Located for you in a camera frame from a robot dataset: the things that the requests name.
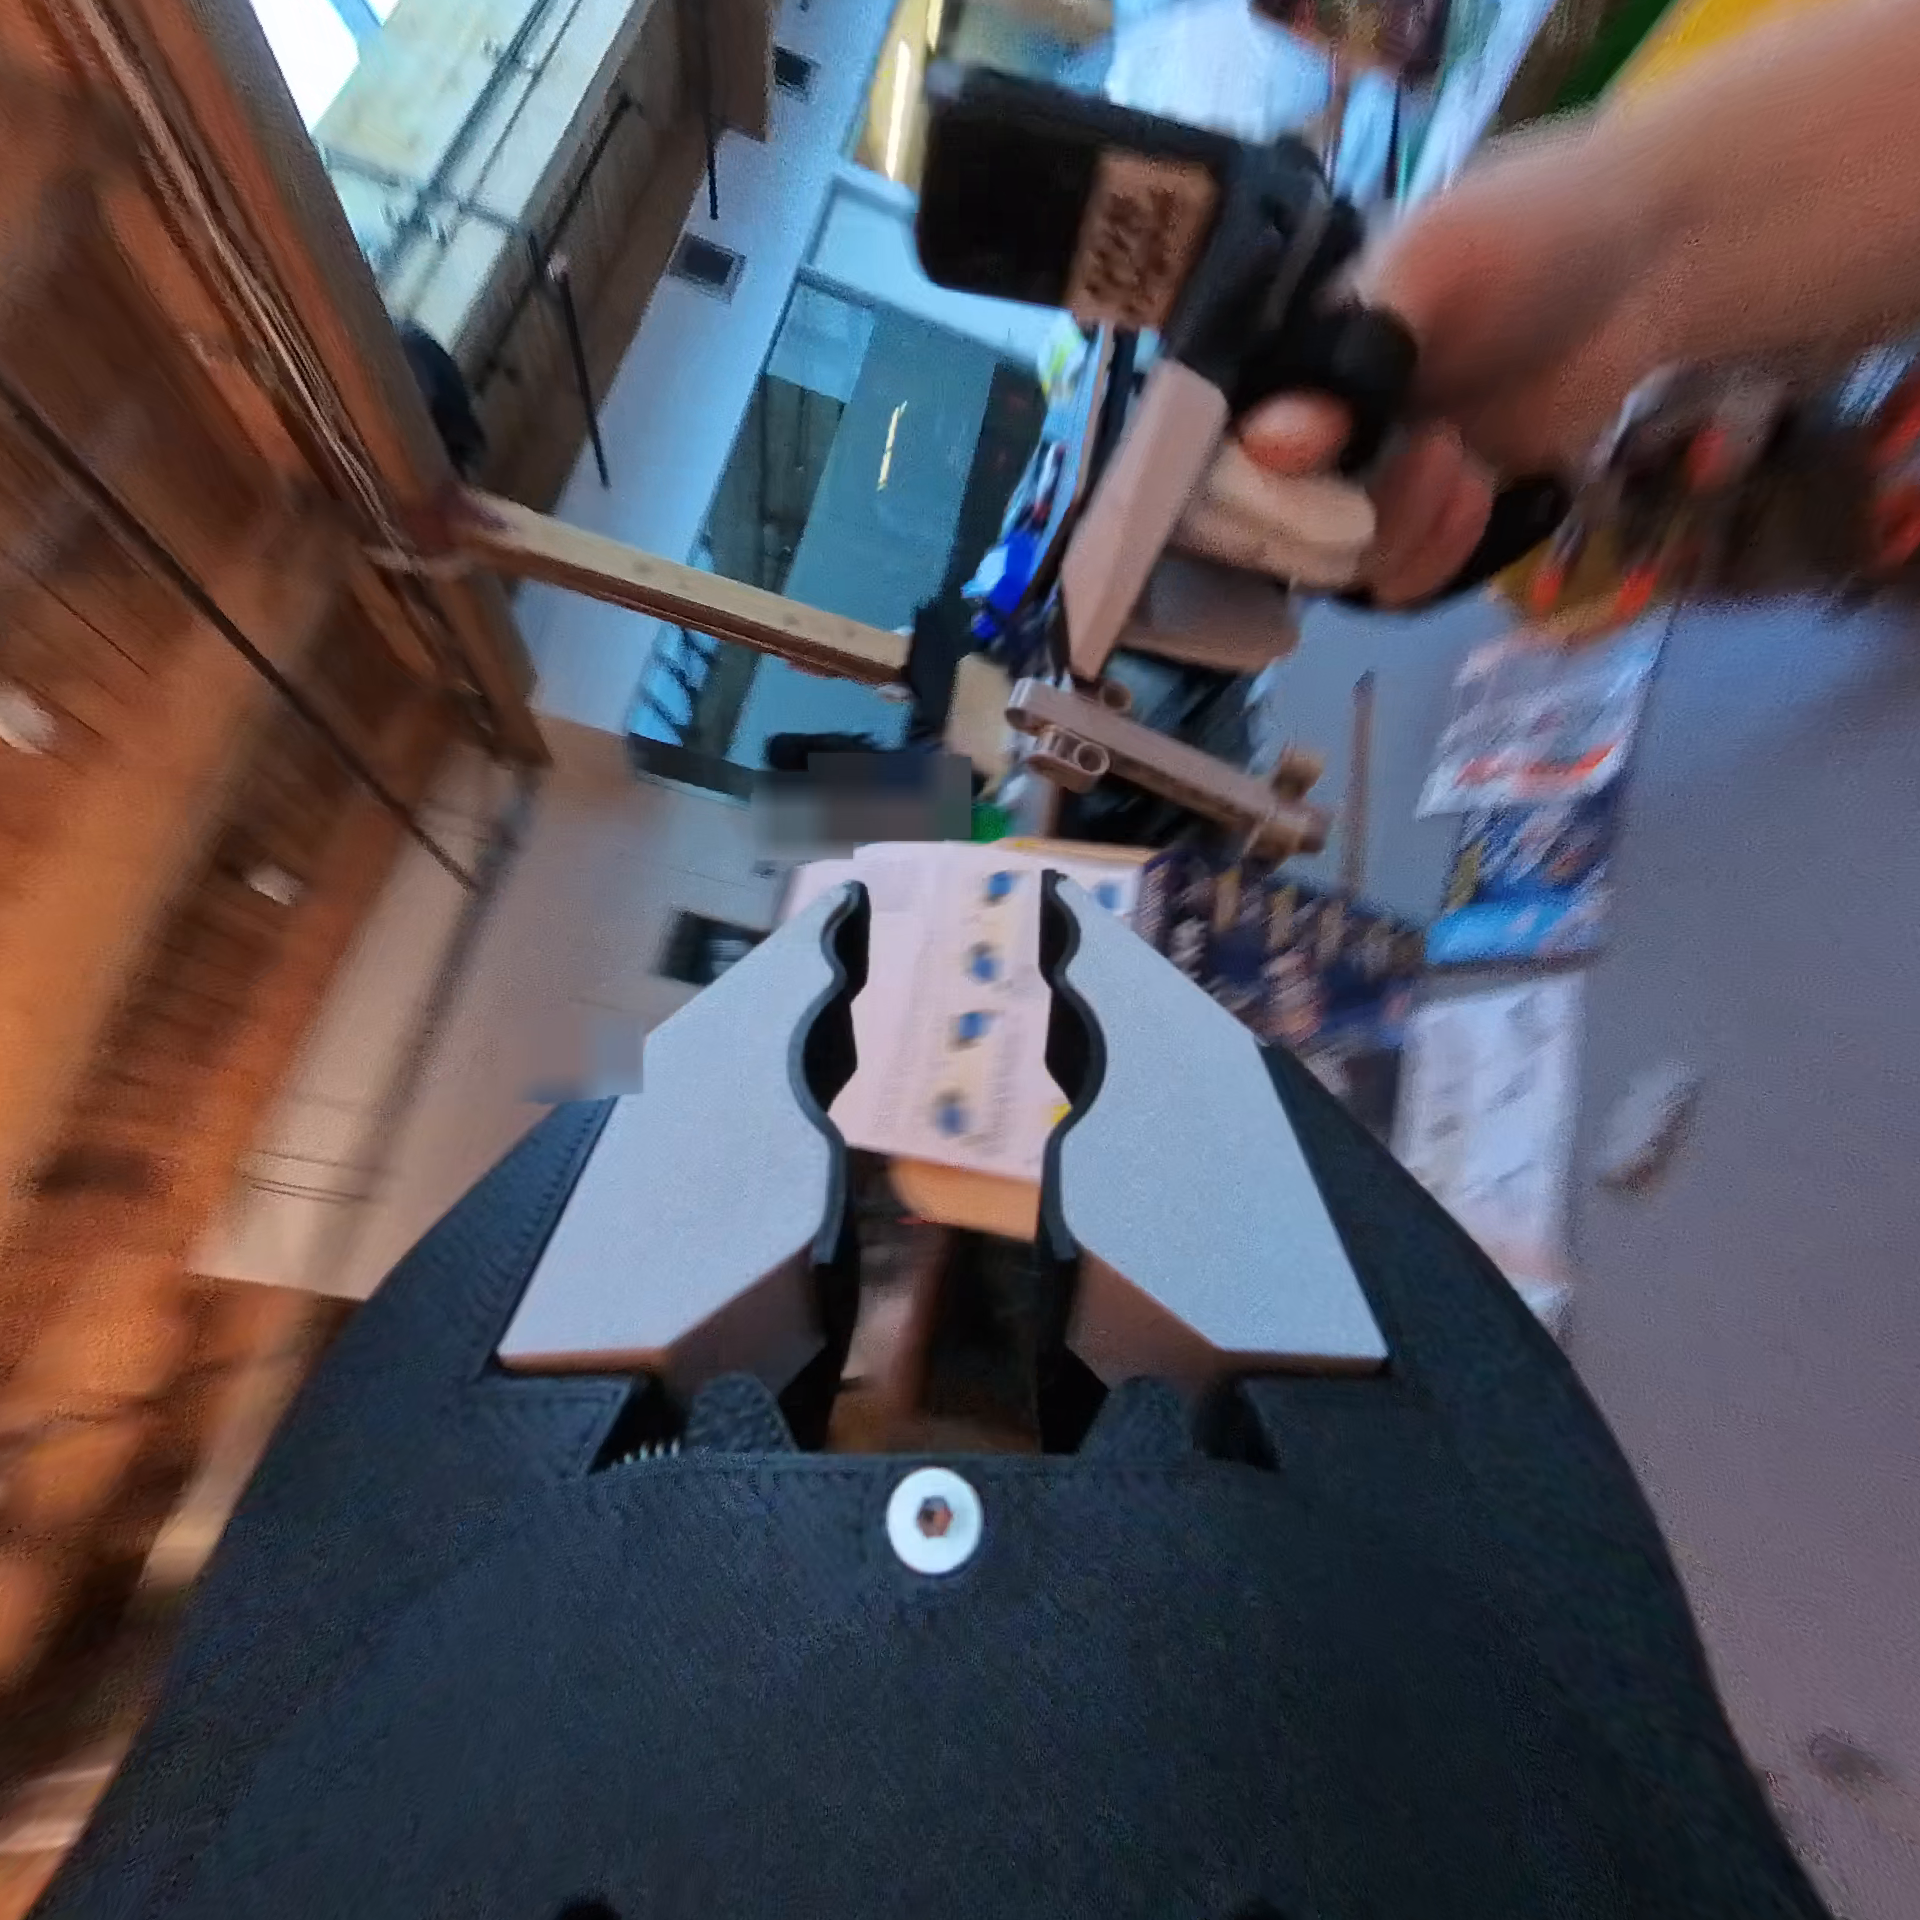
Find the grey beam assembly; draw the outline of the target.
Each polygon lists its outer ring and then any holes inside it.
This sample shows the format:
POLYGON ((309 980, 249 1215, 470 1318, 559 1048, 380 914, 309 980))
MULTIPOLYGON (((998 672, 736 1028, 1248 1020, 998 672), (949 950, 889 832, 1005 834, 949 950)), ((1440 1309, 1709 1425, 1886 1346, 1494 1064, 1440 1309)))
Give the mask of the grey beam assembly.
POLYGON ((1067 794, 1120 782, 1235 834, 1252 857, 1328 846, 1332 816, 1310 800, 1323 774, 1312 751, 1287 749, 1271 774, 1246 773, 1133 718, 1133 692, 1115 678, 1020 678, 1004 718, 1025 740, 1024 767, 1067 794))

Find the open instruction booklet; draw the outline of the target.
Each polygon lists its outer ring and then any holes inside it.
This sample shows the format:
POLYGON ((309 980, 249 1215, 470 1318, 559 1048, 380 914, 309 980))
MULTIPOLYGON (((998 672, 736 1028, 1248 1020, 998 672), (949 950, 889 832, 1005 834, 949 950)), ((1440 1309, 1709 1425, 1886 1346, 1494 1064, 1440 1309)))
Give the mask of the open instruction booklet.
POLYGON ((1584 975, 1444 991, 1407 1020, 1391 1142, 1555 1334, 1572 1288, 1584 975))

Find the grey desk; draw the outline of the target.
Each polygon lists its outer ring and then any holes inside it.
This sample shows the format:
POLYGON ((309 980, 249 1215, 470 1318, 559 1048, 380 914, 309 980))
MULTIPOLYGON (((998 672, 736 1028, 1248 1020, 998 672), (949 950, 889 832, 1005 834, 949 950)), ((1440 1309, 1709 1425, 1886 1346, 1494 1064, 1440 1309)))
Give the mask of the grey desk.
POLYGON ((1915 617, 1699 605, 1651 682, 1584 988, 1567 1349, 1837 1914, 1915 1914, 1915 617), (1627 1079, 1700 1093, 1595 1182, 1627 1079))

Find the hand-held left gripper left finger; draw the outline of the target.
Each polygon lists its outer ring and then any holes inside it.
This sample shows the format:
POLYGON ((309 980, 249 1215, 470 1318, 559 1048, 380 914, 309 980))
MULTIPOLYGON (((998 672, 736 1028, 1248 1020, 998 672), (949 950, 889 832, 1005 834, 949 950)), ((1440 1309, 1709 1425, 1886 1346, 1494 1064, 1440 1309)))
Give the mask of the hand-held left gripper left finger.
POLYGON ((622 1385, 599 1453, 823 1448, 859 1309, 857 1177, 830 1108, 857 1064, 872 904, 839 879, 647 1040, 640 1088, 565 1102, 496 1368, 622 1385))

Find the sticker sheet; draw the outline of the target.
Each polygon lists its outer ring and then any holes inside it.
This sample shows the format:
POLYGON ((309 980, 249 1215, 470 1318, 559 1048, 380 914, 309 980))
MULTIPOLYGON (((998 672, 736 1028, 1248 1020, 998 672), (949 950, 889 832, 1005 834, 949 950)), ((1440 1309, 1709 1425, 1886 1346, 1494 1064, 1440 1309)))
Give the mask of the sticker sheet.
POLYGON ((1518 630, 1467 652, 1414 816, 1572 802, 1601 791, 1639 740, 1671 628, 1663 612, 1597 638, 1518 630))

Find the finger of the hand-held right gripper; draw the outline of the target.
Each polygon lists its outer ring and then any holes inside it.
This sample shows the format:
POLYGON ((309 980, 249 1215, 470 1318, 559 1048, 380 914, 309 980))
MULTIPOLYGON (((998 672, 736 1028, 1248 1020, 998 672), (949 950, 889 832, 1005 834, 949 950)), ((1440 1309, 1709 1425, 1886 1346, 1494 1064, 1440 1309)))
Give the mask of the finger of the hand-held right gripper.
POLYGON ((1099 681, 1147 578, 1228 432, 1221 388, 1151 365, 1062 553, 1064 668, 1099 681))

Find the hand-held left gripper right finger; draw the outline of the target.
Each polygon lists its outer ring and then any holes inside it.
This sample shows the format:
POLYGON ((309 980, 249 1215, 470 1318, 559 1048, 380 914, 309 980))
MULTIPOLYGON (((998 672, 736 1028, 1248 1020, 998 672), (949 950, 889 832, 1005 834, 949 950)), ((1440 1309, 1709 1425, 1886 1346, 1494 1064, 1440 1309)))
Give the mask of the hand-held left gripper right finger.
POLYGON ((1062 872, 1043 874, 1047 1277, 1040 1448, 1112 1390, 1203 1408, 1267 1378, 1379 1380, 1387 1341, 1257 1037, 1062 872))

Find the robot kit box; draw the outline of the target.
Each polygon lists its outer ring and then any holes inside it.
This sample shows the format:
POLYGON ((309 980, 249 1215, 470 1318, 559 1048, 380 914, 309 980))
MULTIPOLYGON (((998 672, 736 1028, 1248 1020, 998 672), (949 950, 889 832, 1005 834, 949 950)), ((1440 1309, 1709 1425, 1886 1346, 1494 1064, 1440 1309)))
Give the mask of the robot kit box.
POLYGON ((1399 1048, 1427 932, 1271 862, 1169 847, 1142 865, 1140 936, 1264 1041, 1399 1048))

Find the person's right hand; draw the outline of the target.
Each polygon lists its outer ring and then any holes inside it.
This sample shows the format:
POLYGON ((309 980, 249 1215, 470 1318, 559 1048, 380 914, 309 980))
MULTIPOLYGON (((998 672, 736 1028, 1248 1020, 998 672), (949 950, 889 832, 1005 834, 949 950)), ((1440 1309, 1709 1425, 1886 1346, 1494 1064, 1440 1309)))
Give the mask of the person's right hand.
POLYGON ((1673 161, 1648 119, 1595 113, 1493 151, 1381 231, 1351 295, 1414 345, 1401 426, 1366 479, 1375 534, 1353 586, 1413 607, 1452 586, 1496 493, 1560 477, 1593 432, 1580 361, 1673 234, 1673 161))

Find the dark tracked robot model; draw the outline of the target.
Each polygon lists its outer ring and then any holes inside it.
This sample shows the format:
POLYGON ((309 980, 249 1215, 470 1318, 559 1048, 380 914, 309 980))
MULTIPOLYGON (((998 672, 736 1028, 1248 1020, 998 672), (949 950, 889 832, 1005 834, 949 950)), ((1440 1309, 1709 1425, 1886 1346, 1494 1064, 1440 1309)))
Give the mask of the dark tracked robot model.
POLYGON ((1539 633, 1595 639, 1685 602, 1918 596, 1918 351, 1832 381, 1759 367, 1652 374, 1560 519, 1493 578, 1539 633))

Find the printed instruction sheet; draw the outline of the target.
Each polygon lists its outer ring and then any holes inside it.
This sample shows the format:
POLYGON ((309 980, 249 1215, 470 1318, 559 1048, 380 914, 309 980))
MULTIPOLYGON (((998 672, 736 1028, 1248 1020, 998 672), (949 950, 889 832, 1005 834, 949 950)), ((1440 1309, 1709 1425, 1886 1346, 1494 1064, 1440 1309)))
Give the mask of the printed instruction sheet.
POLYGON ((872 842, 807 863, 785 910, 867 888, 855 1073, 832 1103, 852 1146, 1035 1184, 1064 1096, 1044 1068, 1043 872, 1131 920, 1147 852, 1040 838, 872 842))

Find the person's right forearm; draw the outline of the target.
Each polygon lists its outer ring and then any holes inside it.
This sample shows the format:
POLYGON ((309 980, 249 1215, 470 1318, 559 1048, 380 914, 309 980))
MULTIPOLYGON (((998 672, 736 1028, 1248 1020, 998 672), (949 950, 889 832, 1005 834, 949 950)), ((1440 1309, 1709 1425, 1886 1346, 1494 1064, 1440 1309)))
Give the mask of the person's right forearm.
POLYGON ((1915 334, 1918 5, 1784 15, 1608 104, 1590 157, 1636 252, 1595 392, 1685 362, 1837 362, 1915 334))

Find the small blue booklet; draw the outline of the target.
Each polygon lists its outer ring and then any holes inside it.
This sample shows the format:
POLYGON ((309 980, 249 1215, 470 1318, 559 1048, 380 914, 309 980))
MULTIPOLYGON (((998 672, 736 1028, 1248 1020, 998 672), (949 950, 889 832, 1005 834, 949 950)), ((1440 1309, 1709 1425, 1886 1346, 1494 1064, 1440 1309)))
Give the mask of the small blue booklet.
POLYGON ((1433 968, 1590 960, 1611 917, 1625 782, 1569 800, 1480 806, 1457 822, 1423 954, 1433 968))

